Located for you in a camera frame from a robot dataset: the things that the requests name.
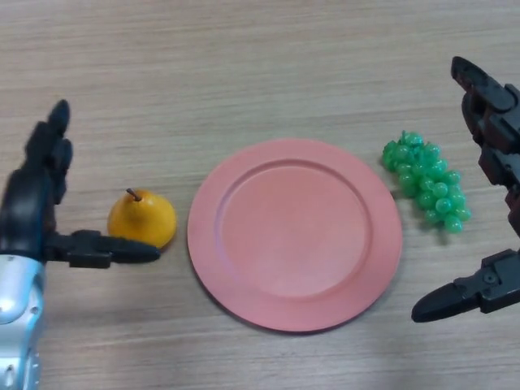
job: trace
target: wood grain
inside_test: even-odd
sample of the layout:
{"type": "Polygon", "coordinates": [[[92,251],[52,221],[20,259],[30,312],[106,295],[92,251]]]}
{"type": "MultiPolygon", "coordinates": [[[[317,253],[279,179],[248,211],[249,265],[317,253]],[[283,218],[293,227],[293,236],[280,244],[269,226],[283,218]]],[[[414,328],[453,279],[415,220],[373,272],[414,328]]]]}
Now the wood grain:
{"type": "Polygon", "coordinates": [[[2,0],[0,174],[59,98],[75,159],[59,230],[105,229],[128,186],[163,193],[179,235],[160,262],[78,271],[50,264],[42,388],[179,390],[517,389],[520,306],[418,325],[413,304],[518,247],[505,191],[477,166],[461,55],[520,85],[516,0],[2,0]],[[385,295],[316,336],[238,323],[201,291],[185,224],[198,186],[239,148],[311,137],[379,166],[402,130],[443,146],[474,218],[441,240],[397,200],[405,249],[385,295]]]}

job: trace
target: plastic grapes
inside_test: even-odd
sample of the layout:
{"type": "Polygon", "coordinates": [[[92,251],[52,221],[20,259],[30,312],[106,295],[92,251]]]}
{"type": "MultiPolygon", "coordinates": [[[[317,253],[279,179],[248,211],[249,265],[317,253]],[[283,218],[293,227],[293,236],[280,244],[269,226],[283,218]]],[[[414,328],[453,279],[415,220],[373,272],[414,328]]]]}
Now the plastic grapes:
{"type": "Polygon", "coordinates": [[[471,211],[461,190],[461,174],[449,170],[438,145],[425,144],[415,132],[403,132],[399,140],[384,146],[383,165],[396,174],[401,191],[415,199],[429,224],[442,223],[447,232],[462,232],[471,211]]]}

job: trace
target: yellow pear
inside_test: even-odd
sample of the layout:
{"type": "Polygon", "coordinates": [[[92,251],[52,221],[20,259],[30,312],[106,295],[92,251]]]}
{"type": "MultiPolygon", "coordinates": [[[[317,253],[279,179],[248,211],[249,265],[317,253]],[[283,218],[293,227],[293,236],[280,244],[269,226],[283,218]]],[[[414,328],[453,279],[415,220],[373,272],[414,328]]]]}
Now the yellow pear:
{"type": "Polygon", "coordinates": [[[136,240],[162,249],[176,234],[173,205],[163,196],[146,189],[127,189],[110,210],[108,234],[136,240]]]}

